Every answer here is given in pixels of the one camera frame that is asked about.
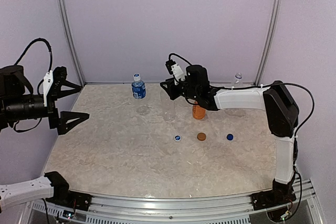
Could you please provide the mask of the clear bottle white cap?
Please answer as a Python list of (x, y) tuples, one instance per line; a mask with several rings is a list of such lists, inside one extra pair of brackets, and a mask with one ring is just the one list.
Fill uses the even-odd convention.
[(162, 116), (164, 121), (172, 122), (176, 118), (176, 110), (175, 103), (167, 93), (162, 89), (160, 92), (160, 100), (161, 100), (161, 108), (162, 108)]

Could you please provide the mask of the small blue bottle white cap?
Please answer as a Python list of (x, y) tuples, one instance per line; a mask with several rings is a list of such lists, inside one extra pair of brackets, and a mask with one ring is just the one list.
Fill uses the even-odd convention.
[(133, 82), (131, 84), (133, 97), (135, 99), (143, 99), (146, 96), (145, 83), (141, 79), (139, 73), (133, 75)]

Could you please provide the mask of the orange juice bottle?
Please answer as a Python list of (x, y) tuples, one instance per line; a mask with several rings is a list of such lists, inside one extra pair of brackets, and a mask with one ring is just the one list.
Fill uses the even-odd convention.
[(202, 120), (206, 115), (206, 110), (199, 106), (199, 104), (195, 101), (193, 104), (193, 108), (192, 108), (192, 116), (194, 119), (197, 120)]

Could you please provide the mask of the white Pocari Sweat cap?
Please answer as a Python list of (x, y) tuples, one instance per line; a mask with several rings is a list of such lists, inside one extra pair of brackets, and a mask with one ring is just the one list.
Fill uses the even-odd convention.
[(180, 135), (176, 135), (176, 136), (174, 136), (174, 140), (175, 140), (176, 142), (179, 142), (181, 139), (182, 139), (182, 138), (181, 138)]

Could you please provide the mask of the brown bottle cap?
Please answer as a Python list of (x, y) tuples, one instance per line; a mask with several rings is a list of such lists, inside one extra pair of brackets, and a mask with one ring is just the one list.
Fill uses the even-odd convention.
[(203, 133), (203, 132), (198, 133), (198, 134), (197, 134), (197, 139), (198, 139), (199, 141), (204, 141), (204, 140), (206, 140), (206, 134)]

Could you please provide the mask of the blue label clear bottle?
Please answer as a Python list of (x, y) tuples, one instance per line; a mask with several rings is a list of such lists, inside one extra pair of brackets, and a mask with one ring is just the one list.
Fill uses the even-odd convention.
[(239, 88), (243, 86), (243, 75), (240, 72), (237, 72), (234, 76), (234, 79), (232, 81), (232, 87)]

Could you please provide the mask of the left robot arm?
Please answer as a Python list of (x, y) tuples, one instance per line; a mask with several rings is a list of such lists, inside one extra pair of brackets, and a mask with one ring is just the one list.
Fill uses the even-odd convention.
[[(57, 67), (46, 73), (43, 79), (43, 94), (34, 94), (33, 87), (24, 76), (20, 65), (1, 69), (1, 129), (11, 127), (15, 132), (23, 120), (47, 118), (49, 127), (58, 135), (65, 135), (89, 118), (88, 113), (59, 112), (55, 102), (78, 93), (81, 87), (67, 81), (66, 67)], [(86, 196), (80, 198), (69, 190), (69, 184), (58, 172), (21, 183), (1, 186), (1, 210), (35, 199), (44, 199), (70, 208), (84, 207)]]

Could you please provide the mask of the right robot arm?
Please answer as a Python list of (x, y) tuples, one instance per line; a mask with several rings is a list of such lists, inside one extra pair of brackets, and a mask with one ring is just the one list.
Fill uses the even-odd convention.
[(260, 87), (226, 88), (212, 86), (207, 70), (200, 65), (189, 65), (184, 72), (179, 64), (168, 60), (166, 68), (171, 78), (160, 83), (171, 100), (183, 97), (208, 110), (256, 109), (266, 112), (268, 127), (276, 140), (276, 173), (269, 192), (273, 205), (281, 204), (289, 196), (295, 176), (295, 137), (298, 129), (299, 108), (285, 83), (275, 81)]

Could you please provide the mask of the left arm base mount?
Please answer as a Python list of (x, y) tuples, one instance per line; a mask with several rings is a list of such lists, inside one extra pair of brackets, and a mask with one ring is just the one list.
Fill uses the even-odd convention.
[(68, 182), (56, 171), (44, 174), (49, 179), (50, 185), (54, 189), (52, 197), (46, 198), (47, 202), (60, 205), (73, 210), (88, 211), (92, 196), (69, 189)]

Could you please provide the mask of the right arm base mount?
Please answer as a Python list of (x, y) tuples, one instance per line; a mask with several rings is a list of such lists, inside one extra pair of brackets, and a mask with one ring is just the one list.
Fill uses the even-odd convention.
[(295, 201), (293, 182), (294, 180), (292, 179), (290, 182), (283, 184), (274, 179), (272, 181), (272, 189), (251, 194), (253, 209), (261, 210)]

